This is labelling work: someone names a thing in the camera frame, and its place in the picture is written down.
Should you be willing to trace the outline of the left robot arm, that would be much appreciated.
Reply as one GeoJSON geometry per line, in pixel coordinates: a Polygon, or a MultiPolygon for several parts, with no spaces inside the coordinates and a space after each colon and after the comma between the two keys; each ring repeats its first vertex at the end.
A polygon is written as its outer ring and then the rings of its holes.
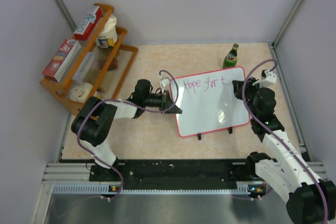
{"type": "Polygon", "coordinates": [[[114,120],[137,119],[147,108],[158,108],[165,114],[183,113],[168,91],[158,88],[153,93],[152,90],[149,80],[140,79],[126,100],[103,102],[97,97],[90,97],[72,122],[71,131],[84,141],[85,150],[94,156],[95,163],[102,167],[102,176],[107,180],[114,180],[119,174],[119,168],[114,164],[117,157],[106,141],[114,120]]]}

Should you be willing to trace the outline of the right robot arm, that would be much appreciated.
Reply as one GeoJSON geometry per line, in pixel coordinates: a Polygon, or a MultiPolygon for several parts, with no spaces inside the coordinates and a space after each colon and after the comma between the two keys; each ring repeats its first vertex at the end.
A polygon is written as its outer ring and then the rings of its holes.
{"type": "Polygon", "coordinates": [[[255,78],[232,81],[235,98],[251,115],[252,131],[274,154],[252,152],[246,159],[248,178],[263,179],[286,205],[293,223],[327,223],[335,219],[335,184],[323,180],[292,145],[275,115],[275,93],[255,78]]]}

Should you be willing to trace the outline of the pink framed whiteboard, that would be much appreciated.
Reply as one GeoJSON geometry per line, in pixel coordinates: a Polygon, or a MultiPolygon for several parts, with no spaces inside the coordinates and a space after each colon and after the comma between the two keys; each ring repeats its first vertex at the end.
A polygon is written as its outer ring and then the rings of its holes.
{"type": "Polygon", "coordinates": [[[178,77],[171,82],[171,98],[183,111],[175,115],[179,136],[196,136],[249,122],[243,101],[234,97],[233,85],[222,84],[233,80],[245,80],[243,67],[178,77]]]}

